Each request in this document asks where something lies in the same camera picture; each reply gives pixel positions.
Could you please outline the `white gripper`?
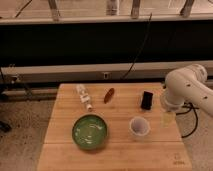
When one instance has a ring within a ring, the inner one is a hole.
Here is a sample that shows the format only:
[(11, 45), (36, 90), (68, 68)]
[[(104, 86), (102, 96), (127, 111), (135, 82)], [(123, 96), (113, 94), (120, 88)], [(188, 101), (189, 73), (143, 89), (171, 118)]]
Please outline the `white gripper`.
[[(166, 111), (176, 111), (184, 104), (184, 100), (170, 91), (164, 91), (160, 96), (160, 103)], [(175, 114), (173, 112), (164, 112), (162, 115), (162, 125), (168, 127), (174, 119)]]

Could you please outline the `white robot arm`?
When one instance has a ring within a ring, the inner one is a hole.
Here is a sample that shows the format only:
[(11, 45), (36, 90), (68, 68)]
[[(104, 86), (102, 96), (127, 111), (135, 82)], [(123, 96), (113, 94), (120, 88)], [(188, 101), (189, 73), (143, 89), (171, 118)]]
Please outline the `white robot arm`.
[(213, 118), (213, 90), (205, 85), (206, 81), (207, 71), (199, 64), (175, 69), (166, 75), (166, 88), (160, 95), (160, 103), (164, 109), (164, 126), (168, 126), (175, 119), (175, 112), (185, 101), (195, 104)]

